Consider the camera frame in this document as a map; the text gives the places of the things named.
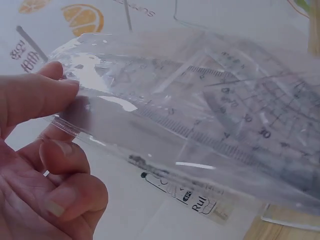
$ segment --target protractor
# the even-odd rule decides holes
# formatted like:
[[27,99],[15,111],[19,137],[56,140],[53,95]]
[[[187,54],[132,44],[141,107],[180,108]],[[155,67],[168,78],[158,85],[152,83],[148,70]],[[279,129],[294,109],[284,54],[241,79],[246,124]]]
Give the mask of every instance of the protractor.
[[247,42],[210,55],[237,78],[204,90],[208,105],[229,134],[253,149],[319,164],[320,97],[312,85]]

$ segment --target label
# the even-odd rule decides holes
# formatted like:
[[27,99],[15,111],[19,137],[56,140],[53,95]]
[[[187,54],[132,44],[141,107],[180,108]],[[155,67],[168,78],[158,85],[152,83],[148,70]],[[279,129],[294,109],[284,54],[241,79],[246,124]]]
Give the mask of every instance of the label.
[[220,193],[220,199],[215,199],[214,197],[206,197],[199,192],[178,186],[164,178],[155,177],[147,172],[143,172],[141,178],[160,191],[170,195],[195,213],[201,214],[220,225],[224,225],[227,222],[234,209],[233,202],[235,200],[230,196],[224,202],[222,199],[226,199],[226,194],[223,191],[215,189],[215,193]]

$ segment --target wooden table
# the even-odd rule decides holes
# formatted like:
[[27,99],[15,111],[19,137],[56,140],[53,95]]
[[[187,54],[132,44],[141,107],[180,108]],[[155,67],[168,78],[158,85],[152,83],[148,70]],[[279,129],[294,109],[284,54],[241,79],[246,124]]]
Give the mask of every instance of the wooden table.
[[[311,216],[276,206],[271,206],[271,212],[269,216],[273,215],[275,219],[295,219],[301,224],[312,223],[320,226],[320,217],[318,216]],[[320,240],[320,231],[303,230],[270,223],[261,220],[261,216],[257,216],[246,233],[244,240]]]

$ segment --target orange slice print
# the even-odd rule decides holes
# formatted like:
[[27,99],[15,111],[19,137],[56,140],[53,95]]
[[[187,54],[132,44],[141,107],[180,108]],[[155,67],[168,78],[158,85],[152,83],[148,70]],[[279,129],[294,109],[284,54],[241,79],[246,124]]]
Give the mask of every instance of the orange slice print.
[[76,37],[84,33],[99,33],[104,27],[104,16],[92,5],[73,4],[61,10]]
[[24,0],[19,7],[20,14],[31,14],[44,8],[51,0]]

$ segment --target fingernail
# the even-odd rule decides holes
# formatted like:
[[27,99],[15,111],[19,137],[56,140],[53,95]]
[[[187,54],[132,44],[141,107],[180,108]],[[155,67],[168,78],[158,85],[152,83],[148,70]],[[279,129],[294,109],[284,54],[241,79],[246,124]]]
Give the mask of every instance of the fingernail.
[[65,209],[62,206],[56,204],[54,201],[47,201],[45,204],[45,209],[56,217],[60,217],[65,212]]
[[77,194],[73,188],[58,187],[50,193],[44,206],[49,213],[56,217],[61,217],[76,200]]
[[70,143],[66,143],[64,141],[57,141],[57,140],[51,140],[51,141],[53,141],[56,145],[60,147],[60,149],[62,150],[65,156],[72,154],[73,148]]
[[79,85],[79,81],[73,80],[73,79],[64,79],[64,80],[61,80],[61,82],[65,84]]

